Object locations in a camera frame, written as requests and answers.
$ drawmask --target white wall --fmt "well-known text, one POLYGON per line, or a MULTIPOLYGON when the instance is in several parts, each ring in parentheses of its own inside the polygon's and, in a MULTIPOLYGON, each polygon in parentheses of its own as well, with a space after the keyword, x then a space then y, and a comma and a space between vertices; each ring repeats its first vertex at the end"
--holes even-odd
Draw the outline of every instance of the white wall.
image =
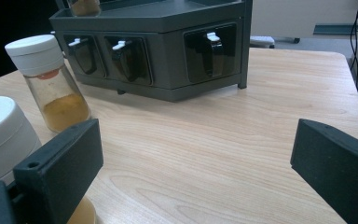
POLYGON ((315 24, 353 24, 357 8, 358 0, 254 0, 251 35, 331 37, 313 35, 315 24))

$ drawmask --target small container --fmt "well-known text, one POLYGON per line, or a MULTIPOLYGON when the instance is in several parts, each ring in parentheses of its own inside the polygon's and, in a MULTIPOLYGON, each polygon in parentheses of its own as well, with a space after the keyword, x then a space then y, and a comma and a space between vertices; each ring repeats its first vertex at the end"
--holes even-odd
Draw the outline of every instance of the small container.
POLYGON ((93 17, 101 14, 100 0, 67 0, 75 17, 93 17))
POLYGON ((41 147, 30 121, 17 103, 0 96, 0 180, 14 180, 13 167, 41 147))
POLYGON ((5 45, 5 49, 53 132, 90 118, 89 106, 64 63, 54 35, 23 38, 5 45))

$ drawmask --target white container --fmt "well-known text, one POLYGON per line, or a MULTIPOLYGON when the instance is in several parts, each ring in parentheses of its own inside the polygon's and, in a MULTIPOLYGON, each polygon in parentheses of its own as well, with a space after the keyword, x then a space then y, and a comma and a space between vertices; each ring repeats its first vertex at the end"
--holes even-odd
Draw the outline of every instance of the white container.
POLYGON ((41 147, 40 140, 20 107, 0 96, 0 179, 13 182, 13 167, 41 147))

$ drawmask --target table surface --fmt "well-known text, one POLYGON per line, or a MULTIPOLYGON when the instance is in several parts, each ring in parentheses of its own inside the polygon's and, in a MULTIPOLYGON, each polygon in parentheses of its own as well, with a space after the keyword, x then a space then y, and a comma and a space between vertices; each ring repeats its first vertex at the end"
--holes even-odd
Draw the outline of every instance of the table surface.
MULTIPOLYGON (((104 164, 99 223, 344 223, 290 165, 298 119, 358 138, 358 93, 334 52, 250 49, 248 87, 178 103, 78 83, 104 164)), ((19 72, 0 77, 42 144, 54 137, 19 72)))

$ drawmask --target black cable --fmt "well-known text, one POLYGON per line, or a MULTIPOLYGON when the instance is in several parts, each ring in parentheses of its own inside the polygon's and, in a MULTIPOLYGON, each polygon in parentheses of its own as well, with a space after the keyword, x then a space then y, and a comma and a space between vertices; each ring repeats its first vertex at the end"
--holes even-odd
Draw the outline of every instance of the black cable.
POLYGON ((355 21, 353 23, 353 26, 351 28, 351 49, 352 49, 352 52, 353 52, 353 62, 351 64, 351 71, 353 69, 353 67, 355 66, 356 67, 356 70, 355 70, 355 76, 356 76, 356 79, 355 79, 355 85, 356 85, 356 90, 358 91, 358 60, 357 60, 357 43, 358 43, 358 38, 357 38, 357 20, 358 20, 358 8, 357 8, 357 12, 356 12, 356 18, 355 18, 355 21), (353 40, 352 40, 352 37, 355 37, 355 44, 356 46, 354 47, 353 46, 353 40))

